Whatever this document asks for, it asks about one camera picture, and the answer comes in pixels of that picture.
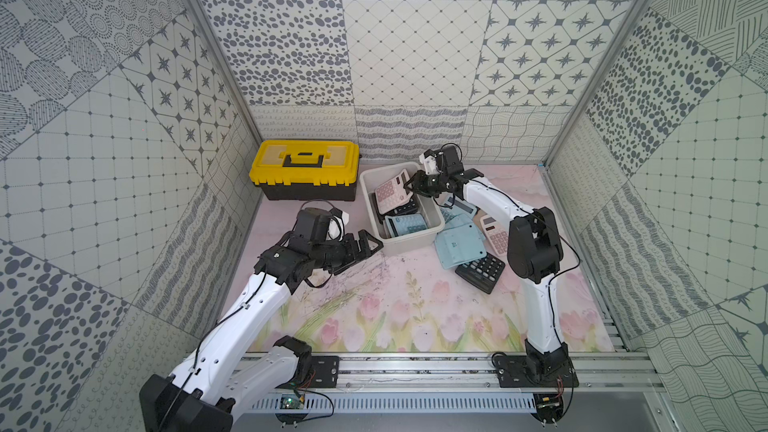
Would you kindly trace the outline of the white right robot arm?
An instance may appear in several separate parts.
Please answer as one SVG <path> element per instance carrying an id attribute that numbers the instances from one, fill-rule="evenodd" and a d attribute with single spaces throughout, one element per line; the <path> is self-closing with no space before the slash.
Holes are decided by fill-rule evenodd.
<path id="1" fill-rule="evenodd" d="M 507 228 L 507 263 L 522 280 L 527 307 L 525 341 L 528 373 L 536 382 L 570 370 L 557 306 L 556 279 L 564 250 L 556 217 L 547 207 L 525 205 L 494 186 L 473 168 L 466 169 L 459 146 L 445 144 L 421 154 L 422 169 L 406 183 L 420 196 L 449 194 L 478 207 Z"/>

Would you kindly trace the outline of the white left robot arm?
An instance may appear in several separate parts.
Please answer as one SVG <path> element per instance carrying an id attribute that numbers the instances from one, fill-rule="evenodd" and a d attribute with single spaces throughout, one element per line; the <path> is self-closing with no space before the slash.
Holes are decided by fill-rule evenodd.
<path id="1" fill-rule="evenodd" d="M 275 245 L 262 252 L 239 298 L 166 377 L 154 374 L 139 402 L 148 431 L 228 431 L 276 388 L 300 396 L 328 367 L 315 367 L 309 344 L 279 338 L 251 366 L 242 357 L 272 316 L 317 270 L 337 276 L 382 251 L 367 231 L 346 229 L 340 210 L 307 207 Z"/>

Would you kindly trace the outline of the light blue calculator back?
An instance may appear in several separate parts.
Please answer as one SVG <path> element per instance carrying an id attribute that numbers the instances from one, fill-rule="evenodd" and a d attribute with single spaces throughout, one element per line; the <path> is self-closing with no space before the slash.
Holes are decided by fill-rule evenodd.
<path id="1" fill-rule="evenodd" d="M 427 223 L 421 214 L 385 216 L 384 225 L 391 238 L 402 237 L 428 229 Z"/>

